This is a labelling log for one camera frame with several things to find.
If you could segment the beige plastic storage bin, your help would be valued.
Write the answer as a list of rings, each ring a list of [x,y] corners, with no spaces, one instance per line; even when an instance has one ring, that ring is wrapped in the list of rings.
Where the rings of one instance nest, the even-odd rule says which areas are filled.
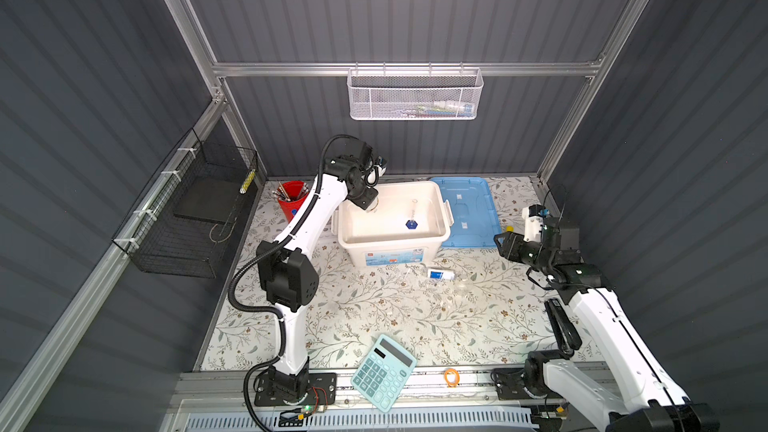
[[[454,224],[452,211],[433,181],[383,184],[377,187],[380,204],[366,213],[349,201],[332,217],[331,227],[338,243],[354,266],[379,267],[396,264],[429,263],[449,238]],[[418,200],[418,227],[405,223],[411,202]]]

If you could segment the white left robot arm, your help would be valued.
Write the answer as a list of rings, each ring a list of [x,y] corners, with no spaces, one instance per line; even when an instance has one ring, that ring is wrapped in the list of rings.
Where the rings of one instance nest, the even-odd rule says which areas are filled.
[[[246,409],[262,431],[268,427],[257,416],[250,397],[253,376],[266,374],[266,390],[291,404],[300,403],[310,387],[309,355],[306,341],[308,305],[320,285],[319,272],[311,257],[318,239],[336,209],[345,201],[362,210],[375,202],[376,186],[386,171],[386,160],[368,143],[348,134],[336,134],[324,144],[318,171],[309,196],[289,225],[274,240],[262,241],[256,256],[239,268],[227,285],[231,307],[245,313],[272,314],[278,342],[275,356],[250,367],[243,380]],[[266,305],[250,305],[237,298],[240,280],[258,270]]]

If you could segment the small blue-based flask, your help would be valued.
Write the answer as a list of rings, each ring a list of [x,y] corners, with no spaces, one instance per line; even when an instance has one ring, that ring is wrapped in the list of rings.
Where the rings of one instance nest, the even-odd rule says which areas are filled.
[[[405,225],[409,230],[415,230],[418,227],[418,222],[416,220],[416,212],[418,208],[418,200],[413,199],[411,202],[411,211],[408,220],[406,221]]]

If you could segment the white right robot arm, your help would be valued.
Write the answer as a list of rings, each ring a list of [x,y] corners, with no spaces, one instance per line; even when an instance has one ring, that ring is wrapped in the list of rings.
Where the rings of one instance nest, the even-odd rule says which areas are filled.
[[[557,394],[599,431],[717,431],[720,421],[706,403],[693,402],[654,357],[624,313],[602,272],[579,251],[561,246],[559,231],[535,216],[524,233],[495,235],[499,255],[542,274],[556,337],[554,350],[528,354],[509,386],[532,398]],[[619,392],[613,394],[572,361],[581,339],[575,315],[600,350]]]

